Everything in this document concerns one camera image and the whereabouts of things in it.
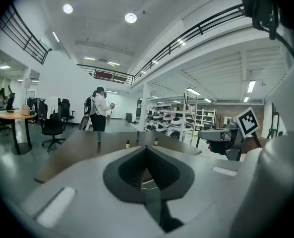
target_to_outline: desk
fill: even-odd
[[[154,145],[156,137],[159,146],[186,154],[198,155],[201,153],[201,150],[193,146],[155,131],[140,132],[138,142],[136,141],[137,132],[102,132],[102,142],[98,144],[97,132],[77,130],[39,169],[34,180],[45,183],[77,162],[125,149],[127,140],[131,147]],[[149,180],[150,177],[149,172],[145,172],[143,180]]]
[[[14,141],[14,147],[16,149],[17,154],[25,154],[32,149],[32,144],[31,144],[30,135],[29,135],[28,119],[35,117],[35,116],[36,115],[24,116],[19,111],[14,111],[13,113],[7,113],[6,110],[0,111],[0,118],[1,119],[11,120],[12,136],[13,136],[13,141]],[[26,126],[27,141],[28,141],[27,143],[18,143],[18,141],[17,141],[16,129],[15,129],[15,120],[16,119],[24,119],[25,126]]]

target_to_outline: small bottle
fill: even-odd
[[[102,133],[100,131],[97,132],[97,143],[101,143]]]

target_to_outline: fluorescent light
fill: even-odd
[[[186,43],[183,40],[181,40],[181,39],[178,39],[177,42],[180,42],[183,46],[186,45]]]
[[[248,87],[247,93],[251,93],[252,92],[252,90],[254,89],[255,83],[256,83],[256,81],[251,81],[249,83],[249,87]]]
[[[108,63],[114,64],[114,65],[120,65],[119,63],[115,63],[115,62],[112,62],[112,61],[109,61]]]
[[[125,20],[128,22],[128,23],[134,23],[136,22],[137,20],[137,16],[133,13],[128,13],[126,14],[125,16]]]
[[[95,58],[84,58],[84,59],[95,61]]]
[[[119,92],[108,91],[108,90],[105,90],[105,92],[109,92],[109,93],[119,93]]]
[[[194,91],[192,88],[187,88],[187,91],[191,92],[191,93],[194,93],[196,95],[201,95],[200,93],[198,93],[197,91]]]
[[[70,4],[65,4],[63,6],[63,11],[67,14],[70,14],[73,11],[73,7]]]
[[[56,41],[59,42],[59,39],[58,39],[57,35],[55,34],[55,32],[52,32],[52,33],[53,33],[54,38],[56,39]]]

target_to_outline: white ceiling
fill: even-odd
[[[163,73],[149,82],[150,96],[157,96],[161,101],[180,100],[185,89],[191,87],[201,93],[200,98],[212,101],[242,102],[244,97],[249,97],[251,103],[261,102],[286,74],[279,42],[254,40]],[[256,80],[256,84],[253,92],[247,93],[251,80]]]
[[[2,65],[10,66],[8,69],[0,69],[0,76],[8,79],[22,79],[24,71],[27,69],[27,66],[0,50],[0,67]],[[39,75],[36,71],[31,70],[30,78],[39,79]]]
[[[119,63],[118,71],[126,72],[164,25],[178,15],[178,7],[193,5],[190,0],[42,0],[43,11],[63,46],[71,50],[81,64],[111,68],[99,58]],[[73,6],[65,14],[64,4]],[[127,23],[124,16],[133,12],[137,21]],[[84,60],[92,57],[96,61]]]

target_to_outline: round wooden table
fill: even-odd
[[[20,111],[14,111],[13,113],[8,113],[6,110],[0,111],[0,118],[1,119],[7,119],[11,120],[11,130],[12,130],[12,136],[14,141],[14,147],[17,152],[17,154],[25,154],[29,152],[32,149],[32,144],[30,141],[30,135],[29,135],[29,127],[28,127],[28,119],[35,117],[36,115],[31,116],[25,116]],[[27,134],[27,143],[18,143],[17,137],[16,137],[16,129],[15,129],[15,120],[16,119],[24,119],[25,126],[26,126],[26,134]]]

